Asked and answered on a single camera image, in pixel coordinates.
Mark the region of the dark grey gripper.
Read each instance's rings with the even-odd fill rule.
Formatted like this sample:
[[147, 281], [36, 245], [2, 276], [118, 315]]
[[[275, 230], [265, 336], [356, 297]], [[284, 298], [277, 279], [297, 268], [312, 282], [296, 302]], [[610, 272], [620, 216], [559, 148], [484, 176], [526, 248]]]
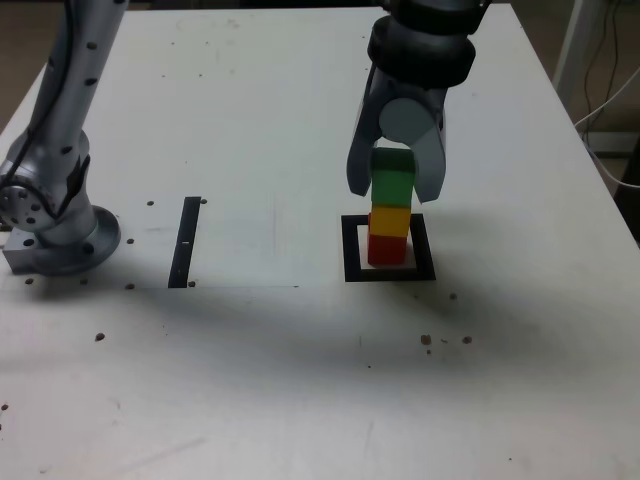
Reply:
[[[446, 88], [425, 89], [401, 82], [371, 66], [347, 156], [346, 176], [353, 194], [364, 197], [369, 190], [371, 155], [382, 133], [386, 140], [403, 144], [412, 152], [414, 190], [419, 202], [439, 198], [446, 173], [443, 139], [446, 94]], [[391, 101], [380, 113], [381, 100]]]

